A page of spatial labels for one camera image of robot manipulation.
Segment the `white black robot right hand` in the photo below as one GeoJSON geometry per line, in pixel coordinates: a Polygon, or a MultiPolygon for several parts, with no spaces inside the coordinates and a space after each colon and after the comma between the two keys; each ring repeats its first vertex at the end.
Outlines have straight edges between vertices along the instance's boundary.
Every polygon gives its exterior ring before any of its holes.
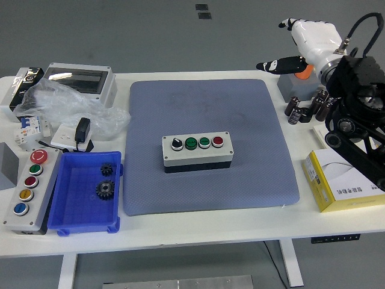
{"type": "Polygon", "coordinates": [[[337,51],[342,38],[332,23],[288,18],[279,27],[291,32],[299,56],[258,63],[256,69],[282,75],[304,72],[311,65],[321,78],[331,74],[345,54],[337,51]]]}

